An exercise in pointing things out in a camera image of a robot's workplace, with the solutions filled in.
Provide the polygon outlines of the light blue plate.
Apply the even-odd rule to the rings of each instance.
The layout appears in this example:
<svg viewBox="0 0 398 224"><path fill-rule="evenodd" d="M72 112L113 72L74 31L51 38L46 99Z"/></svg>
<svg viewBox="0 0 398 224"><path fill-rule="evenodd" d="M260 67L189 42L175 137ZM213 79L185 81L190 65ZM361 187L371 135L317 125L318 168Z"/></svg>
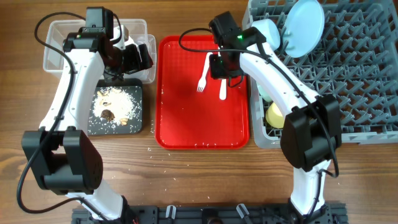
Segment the light blue plate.
<svg viewBox="0 0 398 224"><path fill-rule="evenodd" d="M293 58L310 53L319 43L325 26L325 13L317 0L299 0L285 21L285 52Z"/></svg>

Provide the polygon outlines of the yellow cup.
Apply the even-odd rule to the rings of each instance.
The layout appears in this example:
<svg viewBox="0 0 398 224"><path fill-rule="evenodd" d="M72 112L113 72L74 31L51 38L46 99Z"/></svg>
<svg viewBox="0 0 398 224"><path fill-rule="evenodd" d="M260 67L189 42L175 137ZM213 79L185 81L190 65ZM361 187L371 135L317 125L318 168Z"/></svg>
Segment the yellow cup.
<svg viewBox="0 0 398 224"><path fill-rule="evenodd" d="M272 103L267 109L266 121L274 128L284 127L284 117L275 103Z"/></svg>

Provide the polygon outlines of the light blue bowl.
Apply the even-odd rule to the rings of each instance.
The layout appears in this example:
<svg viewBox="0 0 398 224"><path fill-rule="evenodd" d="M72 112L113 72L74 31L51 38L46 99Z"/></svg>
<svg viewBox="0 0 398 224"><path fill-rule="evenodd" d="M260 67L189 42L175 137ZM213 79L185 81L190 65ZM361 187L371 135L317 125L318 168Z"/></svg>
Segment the light blue bowl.
<svg viewBox="0 0 398 224"><path fill-rule="evenodd" d="M254 21L251 27L258 29L265 36L266 42L273 51L280 47L280 34L276 24L271 19Z"/></svg>

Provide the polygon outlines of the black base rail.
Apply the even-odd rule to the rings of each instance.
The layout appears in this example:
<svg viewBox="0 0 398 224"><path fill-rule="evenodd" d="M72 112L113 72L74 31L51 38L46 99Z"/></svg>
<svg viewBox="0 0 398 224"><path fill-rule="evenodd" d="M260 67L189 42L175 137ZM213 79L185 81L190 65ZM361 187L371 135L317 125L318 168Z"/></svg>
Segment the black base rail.
<svg viewBox="0 0 398 224"><path fill-rule="evenodd" d="M131 223L301 223L287 204L242 207L166 207L135 206L131 210L137 221ZM314 212L309 223L349 223L344 203L326 203ZM85 209L75 209L71 223L104 223L95 220Z"/></svg>

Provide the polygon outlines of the clear plastic waste bin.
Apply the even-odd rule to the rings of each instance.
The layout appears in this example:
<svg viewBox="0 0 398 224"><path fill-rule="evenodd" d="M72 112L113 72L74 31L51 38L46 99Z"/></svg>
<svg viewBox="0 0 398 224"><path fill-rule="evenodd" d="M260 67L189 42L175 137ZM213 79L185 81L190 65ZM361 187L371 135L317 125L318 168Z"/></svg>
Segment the clear plastic waste bin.
<svg viewBox="0 0 398 224"><path fill-rule="evenodd" d="M157 50L155 37L147 33L147 22L143 19L120 19L121 27L124 29L124 43L126 45L135 44L136 46L146 44L149 55L153 61L153 66L124 78L138 78L144 84L150 84L155 80L157 65ZM83 20L60 20L53 21L47 32L46 43L61 50L63 41L71 32L77 32L85 25ZM55 51L45 48L43 69L45 72L60 78L62 76L64 59Z"/></svg>

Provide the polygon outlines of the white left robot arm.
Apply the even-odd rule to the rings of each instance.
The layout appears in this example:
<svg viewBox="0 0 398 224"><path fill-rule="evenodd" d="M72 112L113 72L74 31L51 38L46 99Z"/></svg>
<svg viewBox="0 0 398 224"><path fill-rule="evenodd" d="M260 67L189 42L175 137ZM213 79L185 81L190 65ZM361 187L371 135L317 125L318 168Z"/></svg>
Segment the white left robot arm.
<svg viewBox="0 0 398 224"><path fill-rule="evenodd" d="M31 170L38 186L67 201L78 201L93 218L106 223L136 223L127 200L103 179L103 160L87 136L90 108L104 72L135 73L153 65L146 44L116 40L104 28L81 28L67 35L60 54L65 66L49 112L36 131L26 131L22 148L28 163L17 186Z"/></svg>

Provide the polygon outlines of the pink plastic fork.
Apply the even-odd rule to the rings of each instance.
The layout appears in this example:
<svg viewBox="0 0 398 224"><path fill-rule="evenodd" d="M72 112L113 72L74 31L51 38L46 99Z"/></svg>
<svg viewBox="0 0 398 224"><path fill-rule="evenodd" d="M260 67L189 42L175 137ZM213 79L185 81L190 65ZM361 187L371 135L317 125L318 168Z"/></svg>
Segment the pink plastic fork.
<svg viewBox="0 0 398 224"><path fill-rule="evenodd" d="M198 81L197 92L199 92L199 93L203 92L203 90L206 87L206 75L207 75L209 67L210 67L210 55L212 55L211 52L208 52L206 54L206 58L205 58L204 65L203 65L202 75Z"/></svg>

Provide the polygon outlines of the grey dishwasher rack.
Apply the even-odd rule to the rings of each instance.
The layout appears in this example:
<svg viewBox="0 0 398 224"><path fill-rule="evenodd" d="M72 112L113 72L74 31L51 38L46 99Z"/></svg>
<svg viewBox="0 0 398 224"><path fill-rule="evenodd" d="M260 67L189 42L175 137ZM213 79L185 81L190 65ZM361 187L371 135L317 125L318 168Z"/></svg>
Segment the grey dishwasher rack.
<svg viewBox="0 0 398 224"><path fill-rule="evenodd" d="M280 60L311 89L340 105L343 142L397 142L397 10L394 1L322 1L325 28L300 58Z"/></svg>

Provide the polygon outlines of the white plastic spoon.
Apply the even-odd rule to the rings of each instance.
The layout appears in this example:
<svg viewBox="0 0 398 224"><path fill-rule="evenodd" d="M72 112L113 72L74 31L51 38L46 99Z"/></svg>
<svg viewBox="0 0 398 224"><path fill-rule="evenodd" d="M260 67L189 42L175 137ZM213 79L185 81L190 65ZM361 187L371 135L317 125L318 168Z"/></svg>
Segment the white plastic spoon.
<svg viewBox="0 0 398 224"><path fill-rule="evenodd" d="M226 79L222 79L221 85L220 85L220 92L219 92L220 100L225 100L226 99L226 89L227 89Z"/></svg>

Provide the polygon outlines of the rice and food scraps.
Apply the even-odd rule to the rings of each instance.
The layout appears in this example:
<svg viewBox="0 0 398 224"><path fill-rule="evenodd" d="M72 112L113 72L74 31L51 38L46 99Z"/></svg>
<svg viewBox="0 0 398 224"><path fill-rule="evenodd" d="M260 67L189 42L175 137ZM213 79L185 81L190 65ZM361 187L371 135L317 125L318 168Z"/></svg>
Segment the rice and food scraps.
<svg viewBox="0 0 398 224"><path fill-rule="evenodd" d="M97 90L92 109L95 118L119 125L127 126L129 121L138 118L142 100L122 88L105 88Z"/></svg>

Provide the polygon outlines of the red serving tray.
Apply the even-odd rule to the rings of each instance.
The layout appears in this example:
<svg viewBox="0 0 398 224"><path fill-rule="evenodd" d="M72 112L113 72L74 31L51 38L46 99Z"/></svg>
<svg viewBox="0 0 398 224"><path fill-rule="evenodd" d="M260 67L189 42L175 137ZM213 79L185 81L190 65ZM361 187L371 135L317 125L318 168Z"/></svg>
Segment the red serving tray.
<svg viewBox="0 0 398 224"><path fill-rule="evenodd" d="M249 140L246 80L233 80L226 99L220 99L221 80L206 77L197 90L205 62L204 50L216 47L210 35L188 35L180 47L177 35L160 41L155 106L155 139L170 150L239 149Z"/></svg>

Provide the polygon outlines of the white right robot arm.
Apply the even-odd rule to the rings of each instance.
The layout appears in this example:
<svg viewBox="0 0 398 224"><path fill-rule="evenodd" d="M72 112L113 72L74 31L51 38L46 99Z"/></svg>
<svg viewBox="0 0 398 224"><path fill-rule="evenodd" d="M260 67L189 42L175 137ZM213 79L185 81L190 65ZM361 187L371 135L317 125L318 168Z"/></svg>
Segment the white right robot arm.
<svg viewBox="0 0 398 224"><path fill-rule="evenodd" d="M339 105L300 81L274 52L281 36L270 19L240 28L230 12L209 23L218 54L210 58L213 78L248 75L270 96L284 122L280 147L294 168L289 198L292 223L310 223L326 214L326 175L338 177L336 150L341 146Z"/></svg>

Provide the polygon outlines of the black food waste tray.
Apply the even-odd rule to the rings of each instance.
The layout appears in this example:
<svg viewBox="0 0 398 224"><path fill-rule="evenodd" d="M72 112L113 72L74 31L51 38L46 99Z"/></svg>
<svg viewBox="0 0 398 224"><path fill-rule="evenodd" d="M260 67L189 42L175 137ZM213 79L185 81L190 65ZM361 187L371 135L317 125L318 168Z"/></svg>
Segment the black food waste tray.
<svg viewBox="0 0 398 224"><path fill-rule="evenodd" d="M137 134L143 126L143 89L137 78L113 86L99 83L88 118L90 136Z"/></svg>

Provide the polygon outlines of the green bowl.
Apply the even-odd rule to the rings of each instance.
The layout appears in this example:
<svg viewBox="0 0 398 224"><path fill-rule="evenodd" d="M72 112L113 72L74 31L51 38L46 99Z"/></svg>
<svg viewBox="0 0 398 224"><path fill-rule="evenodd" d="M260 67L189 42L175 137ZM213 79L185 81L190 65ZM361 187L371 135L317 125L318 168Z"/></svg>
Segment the green bowl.
<svg viewBox="0 0 398 224"><path fill-rule="evenodd" d="M262 99L266 102L272 102L272 98L270 97L270 95L262 88L262 86L257 85L257 89L259 92L259 95L262 97Z"/></svg>

